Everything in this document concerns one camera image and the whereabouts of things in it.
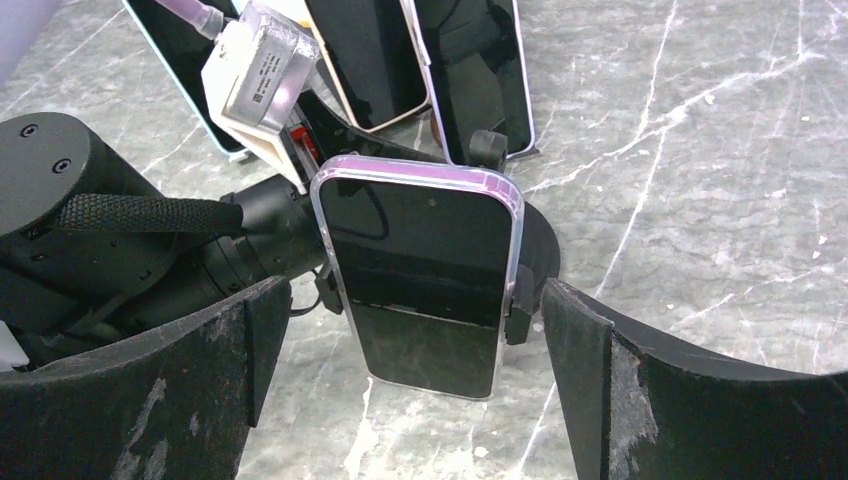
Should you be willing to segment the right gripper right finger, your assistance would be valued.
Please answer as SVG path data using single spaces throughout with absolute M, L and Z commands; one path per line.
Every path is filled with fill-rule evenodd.
M 847 376 L 699 347 L 551 279 L 545 337 L 581 479 L 843 479 Z

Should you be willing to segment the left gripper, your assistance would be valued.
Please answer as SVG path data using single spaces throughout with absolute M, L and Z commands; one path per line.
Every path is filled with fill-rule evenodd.
M 313 90 L 305 90 L 300 94 L 294 113 L 302 120 L 307 138 L 317 150 L 313 157 L 318 166 L 331 157 L 354 153 L 371 157 L 445 163 L 444 159 L 435 155 L 384 140 L 353 127 L 332 111 Z

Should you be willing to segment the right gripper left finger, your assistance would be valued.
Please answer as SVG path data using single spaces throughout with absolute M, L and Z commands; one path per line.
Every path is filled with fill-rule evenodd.
M 5 479 L 232 479 L 287 329 L 272 277 L 129 339 L 1 377 Z

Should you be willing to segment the phone with beige case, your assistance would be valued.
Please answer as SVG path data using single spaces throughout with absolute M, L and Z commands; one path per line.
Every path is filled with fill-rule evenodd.
M 351 123 L 375 132 L 428 105 L 402 4 L 397 0 L 306 0 L 313 33 Z

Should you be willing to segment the phone with blue case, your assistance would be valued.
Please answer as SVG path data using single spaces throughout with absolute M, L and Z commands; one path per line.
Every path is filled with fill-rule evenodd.
M 156 1 L 126 0 L 124 5 L 216 147 L 227 155 L 245 153 L 208 112 L 201 70 L 214 42 Z

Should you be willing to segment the phone with pink case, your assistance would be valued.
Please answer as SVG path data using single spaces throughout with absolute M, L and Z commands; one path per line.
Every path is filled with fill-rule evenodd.
M 339 155 L 310 196 L 368 372 L 489 399 L 519 271 L 518 187 L 484 168 Z

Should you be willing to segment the phone with lilac case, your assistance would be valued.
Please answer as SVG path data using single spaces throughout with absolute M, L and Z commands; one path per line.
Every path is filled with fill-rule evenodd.
M 477 131 L 507 138 L 507 156 L 535 148 L 518 3 L 403 1 L 446 159 L 469 164 Z

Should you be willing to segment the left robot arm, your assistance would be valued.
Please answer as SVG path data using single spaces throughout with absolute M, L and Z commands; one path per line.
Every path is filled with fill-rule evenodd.
M 281 175 L 218 200 L 169 198 L 83 121 L 1 124 L 1 352 L 14 370 L 121 341 L 326 254 Z

